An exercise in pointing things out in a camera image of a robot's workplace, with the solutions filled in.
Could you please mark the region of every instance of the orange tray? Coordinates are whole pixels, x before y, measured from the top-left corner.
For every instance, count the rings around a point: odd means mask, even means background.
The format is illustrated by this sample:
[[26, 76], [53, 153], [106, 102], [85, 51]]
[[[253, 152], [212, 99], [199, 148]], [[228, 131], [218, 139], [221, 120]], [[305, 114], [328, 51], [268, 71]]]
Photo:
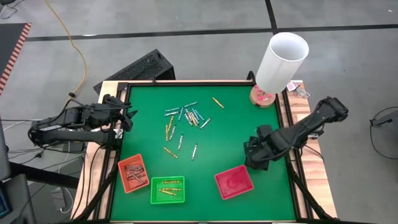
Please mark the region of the orange tray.
[[125, 193], [133, 192], [149, 184], [141, 154], [137, 154], [118, 162]]

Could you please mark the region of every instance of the plastic tray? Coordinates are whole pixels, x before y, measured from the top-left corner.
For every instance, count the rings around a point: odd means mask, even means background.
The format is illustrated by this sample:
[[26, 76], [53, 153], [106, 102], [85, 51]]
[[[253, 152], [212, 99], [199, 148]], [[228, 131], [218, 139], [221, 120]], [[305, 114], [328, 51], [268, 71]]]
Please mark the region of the plastic tray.
[[218, 190], [224, 200], [254, 189], [246, 166], [241, 165], [215, 175]]
[[[179, 180], [181, 183], [175, 184], [163, 184], [163, 181]], [[180, 177], [153, 177], [151, 180], [152, 184], [150, 187], [150, 203], [161, 204], [161, 203], [183, 203], [185, 201], [185, 178]], [[170, 191], [177, 196], [165, 194], [159, 190], [162, 188], [180, 188], [181, 191]]]
[[118, 162], [118, 166], [125, 193], [133, 192], [149, 184], [141, 154]]

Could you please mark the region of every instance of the yellow cable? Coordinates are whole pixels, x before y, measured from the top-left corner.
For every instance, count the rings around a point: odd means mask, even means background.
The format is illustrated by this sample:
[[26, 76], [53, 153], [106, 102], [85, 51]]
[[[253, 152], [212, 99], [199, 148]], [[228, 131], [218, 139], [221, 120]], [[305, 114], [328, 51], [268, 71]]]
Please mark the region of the yellow cable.
[[83, 60], [83, 63], [85, 64], [85, 75], [83, 76], [83, 79], [80, 81], [79, 85], [75, 88], [75, 90], [72, 93], [75, 93], [77, 90], [79, 90], [79, 88], [82, 86], [82, 84], [86, 81], [86, 77], [87, 77], [87, 64], [86, 64], [86, 60], [83, 56], [83, 54], [80, 52], [80, 50], [75, 46], [75, 44], [72, 41], [72, 38], [70, 37], [69, 31], [67, 29], [67, 27], [65, 26], [65, 24], [63, 23], [63, 21], [61, 20], [60, 16], [58, 16], [58, 14], [54, 11], [54, 9], [51, 7], [51, 5], [49, 4], [49, 2], [47, 0], [44, 0], [46, 5], [51, 9], [52, 13], [57, 17], [57, 19], [60, 21], [61, 25], [63, 26], [63, 28], [65, 29], [65, 31], [68, 34], [69, 37], [69, 41], [70, 44], [72, 45], [72, 47], [79, 53], [81, 59]]

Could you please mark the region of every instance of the black box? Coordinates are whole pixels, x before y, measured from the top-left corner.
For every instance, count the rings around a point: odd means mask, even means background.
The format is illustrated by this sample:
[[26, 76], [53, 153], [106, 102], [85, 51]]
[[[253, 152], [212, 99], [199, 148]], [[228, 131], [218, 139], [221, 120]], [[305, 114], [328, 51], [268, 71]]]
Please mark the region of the black box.
[[[175, 80], [173, 65], [157, 50], [149, 52], [106, 80]], [[94, 86], [100, 94], [102, 82]]]

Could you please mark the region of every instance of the red tray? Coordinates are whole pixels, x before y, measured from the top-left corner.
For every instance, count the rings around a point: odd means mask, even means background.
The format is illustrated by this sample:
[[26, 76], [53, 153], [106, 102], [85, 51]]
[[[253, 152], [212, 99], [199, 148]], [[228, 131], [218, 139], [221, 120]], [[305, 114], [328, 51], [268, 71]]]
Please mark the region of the red tray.
[[125, 193], [130, 193], [149, 184], [141, 154], [137, 154], [118, 162]]
[[215, 175], [218, 190], [224, 200], [254, 189], [246, 166], [241, 165]]

